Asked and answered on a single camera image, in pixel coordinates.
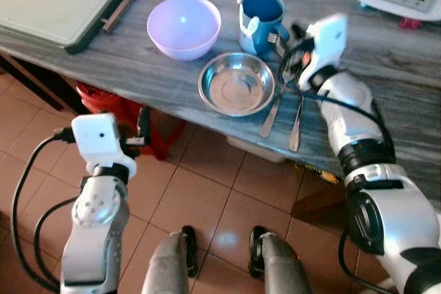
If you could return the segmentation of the red plastic stool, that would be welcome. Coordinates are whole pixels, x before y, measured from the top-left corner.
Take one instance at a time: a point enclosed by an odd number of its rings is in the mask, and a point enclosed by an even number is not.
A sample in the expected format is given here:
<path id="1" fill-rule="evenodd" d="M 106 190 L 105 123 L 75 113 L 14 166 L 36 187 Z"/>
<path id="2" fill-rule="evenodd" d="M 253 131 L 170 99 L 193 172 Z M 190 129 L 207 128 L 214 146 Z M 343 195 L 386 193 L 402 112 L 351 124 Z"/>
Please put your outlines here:
<path id="1" fill-rule="evenodd" d="M 105 92 L 100 87 L 94 87 L 85 83 L 75 85 L 83 105 L 91 111 L 91 114 L 103 114 L 110 112 L 118 122 L 135 127 L 139 119 L 139 111 L 144 106 L 132 100 L 121 98 L 116 94 Z M 185 131 L 186 122 L 179 120 L 171 134 L 162 137 L 158 132 L 150 134 L 150 143 L 147 147 L 141 148 L 144 154 L 154 155 L 157 160 L 166 160 L 170 153 L 168 148 L 172 147 Z"/>

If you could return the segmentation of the blue ceramic mug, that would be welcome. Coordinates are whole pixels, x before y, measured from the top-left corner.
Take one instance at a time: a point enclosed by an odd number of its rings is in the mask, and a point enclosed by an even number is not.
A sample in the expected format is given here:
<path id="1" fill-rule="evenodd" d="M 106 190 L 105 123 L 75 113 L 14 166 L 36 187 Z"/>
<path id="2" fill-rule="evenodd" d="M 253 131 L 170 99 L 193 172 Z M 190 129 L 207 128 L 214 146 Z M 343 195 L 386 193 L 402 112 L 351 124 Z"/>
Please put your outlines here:
<path id="1" fill-rule="evenodd" d="M 242 0 L 239 3 L 238 42 L 249 54 L 261 56 L 274 46 L 268 36 L 276 33 L 282 40 L 290 38 L 283 25 L 283 0 Z"/>

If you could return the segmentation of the shallow steel bowl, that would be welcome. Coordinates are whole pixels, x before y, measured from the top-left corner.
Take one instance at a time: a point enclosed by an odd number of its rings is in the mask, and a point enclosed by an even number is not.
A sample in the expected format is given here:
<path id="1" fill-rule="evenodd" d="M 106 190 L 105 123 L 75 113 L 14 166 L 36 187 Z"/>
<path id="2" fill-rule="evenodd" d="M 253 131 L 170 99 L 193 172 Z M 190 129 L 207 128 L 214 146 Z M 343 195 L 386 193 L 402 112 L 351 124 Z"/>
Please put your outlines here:
<path id="1" fill-rule="evenodd" d="M 261 58 L 246 52 L 225 52 L 204 65 L 196 86 L 210 109 L 225 116 L 243 117 L 270 105 L 277 78 Z"/>

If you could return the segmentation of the steel spoon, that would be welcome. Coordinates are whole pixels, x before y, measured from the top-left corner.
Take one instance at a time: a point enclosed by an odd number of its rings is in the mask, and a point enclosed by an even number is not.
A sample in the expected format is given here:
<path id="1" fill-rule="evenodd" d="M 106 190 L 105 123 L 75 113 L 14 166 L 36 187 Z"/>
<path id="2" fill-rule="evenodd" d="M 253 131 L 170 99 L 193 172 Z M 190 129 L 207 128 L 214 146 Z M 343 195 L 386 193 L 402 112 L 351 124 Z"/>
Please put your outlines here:
<path id="1" fill-rule="evenodd" d="M 305 104 L 305 98 L 302 95 L 298 95 L 298 104 L 295 111 L 295 118 L 293 121 L 293 127 L 289 133 L 289 150 L 297 152 L 300 146 L 300 115 L 302 114 L 303 105 Z"/>

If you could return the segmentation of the lavender plastic bowl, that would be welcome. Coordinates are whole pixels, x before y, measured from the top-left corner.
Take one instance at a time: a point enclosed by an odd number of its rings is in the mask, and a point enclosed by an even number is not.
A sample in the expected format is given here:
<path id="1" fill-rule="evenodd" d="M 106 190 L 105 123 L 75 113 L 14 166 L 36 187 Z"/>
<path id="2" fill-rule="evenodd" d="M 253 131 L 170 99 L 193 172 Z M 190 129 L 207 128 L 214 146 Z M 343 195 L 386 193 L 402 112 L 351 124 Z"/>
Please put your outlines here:
<path id="1" fill-rule="evenodd" d="M 218 8 L 208 0 L 166 0 L 149 14 L 146 30 L 161 54 L 192 61 L 208 54 L 220 34 Z"/>

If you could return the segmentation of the white box under table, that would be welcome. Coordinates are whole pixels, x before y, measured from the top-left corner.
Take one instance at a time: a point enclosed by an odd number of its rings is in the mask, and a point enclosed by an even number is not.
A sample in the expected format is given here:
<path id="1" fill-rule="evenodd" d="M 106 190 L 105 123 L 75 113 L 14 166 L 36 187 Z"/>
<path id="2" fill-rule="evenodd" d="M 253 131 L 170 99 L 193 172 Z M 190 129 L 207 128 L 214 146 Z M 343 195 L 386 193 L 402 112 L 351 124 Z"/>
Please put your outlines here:
<path id="1" fill-rule="evenodd" d="M 245 142 L 245 140 L 236 139 L 232 136 L 227 136 L 226 139 L 227 143 L 229 143 L 229 145 L 232 147 L 242 149 L 242 151 L 258 156 L 259 158 L 267 160 L 268 162 L 280 164 L 281 162 L 285 162 L 287 160 L 285 155 L 280 154 L 273 149 L 268 149 L 261 147 L 258 144 Z"/>

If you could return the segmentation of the small red object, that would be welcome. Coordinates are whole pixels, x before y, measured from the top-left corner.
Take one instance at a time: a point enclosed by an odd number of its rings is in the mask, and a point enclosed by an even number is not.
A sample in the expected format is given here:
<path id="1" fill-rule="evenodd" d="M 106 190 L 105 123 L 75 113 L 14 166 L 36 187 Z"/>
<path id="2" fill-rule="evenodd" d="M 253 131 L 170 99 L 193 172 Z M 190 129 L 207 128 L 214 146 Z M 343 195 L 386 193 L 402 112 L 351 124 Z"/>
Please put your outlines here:
<path id="1" fill-rule="evenodd" d="M 422 21 L 415 18 L 402 17 L 399 27 L 403 30 L 418 30 L 422 27 Z"/>

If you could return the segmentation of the grey left robot leg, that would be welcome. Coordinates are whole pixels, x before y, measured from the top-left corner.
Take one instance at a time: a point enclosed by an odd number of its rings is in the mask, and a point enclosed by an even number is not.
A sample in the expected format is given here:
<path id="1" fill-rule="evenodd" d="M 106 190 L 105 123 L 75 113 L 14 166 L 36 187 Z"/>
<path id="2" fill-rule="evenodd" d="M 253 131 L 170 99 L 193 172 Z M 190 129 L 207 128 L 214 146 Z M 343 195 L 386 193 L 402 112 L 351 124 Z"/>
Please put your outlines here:
<path id="1" fill-rule="evenodd" d="M 192 226 L 169 234 L 152 254 L 141 294 L 189 294 L 189 279 L 198 275 L 197 253 Z"/>

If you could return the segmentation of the grey robot leg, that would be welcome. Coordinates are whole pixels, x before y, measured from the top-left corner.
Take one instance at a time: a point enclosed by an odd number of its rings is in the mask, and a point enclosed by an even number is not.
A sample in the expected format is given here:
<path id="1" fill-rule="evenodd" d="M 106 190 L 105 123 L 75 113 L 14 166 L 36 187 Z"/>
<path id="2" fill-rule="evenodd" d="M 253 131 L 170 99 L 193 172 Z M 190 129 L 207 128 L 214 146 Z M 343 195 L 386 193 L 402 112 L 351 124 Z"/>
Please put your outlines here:
<path id="1" fill-rule="evenodd" d="M 248 271 L 252 278 L 264 279 L 265 294 L 313 294 L 296 252 L 263 226 L 251 231 Z"/>
<path id="2" fill-rule="evenodd" d="M 189 279 L 198 275 L 197 253 L 192 226 L 169 234 L 152 254 L 141 294 L 189 294 Z"/>

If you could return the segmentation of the grey right robot leg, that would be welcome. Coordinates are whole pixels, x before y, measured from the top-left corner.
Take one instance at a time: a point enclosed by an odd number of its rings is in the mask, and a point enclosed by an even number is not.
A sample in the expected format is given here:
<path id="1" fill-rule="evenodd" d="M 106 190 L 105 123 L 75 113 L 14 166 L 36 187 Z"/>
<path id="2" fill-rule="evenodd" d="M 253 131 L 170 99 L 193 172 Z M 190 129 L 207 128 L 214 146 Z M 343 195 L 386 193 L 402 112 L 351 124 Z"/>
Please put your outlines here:
<path id="1" fill-rule="evenodd" d="M 265 294 L 313 294 L 296 252 L 263 226 L 251 231 L 248 271 L 252 278 L 264 279 Z"/>

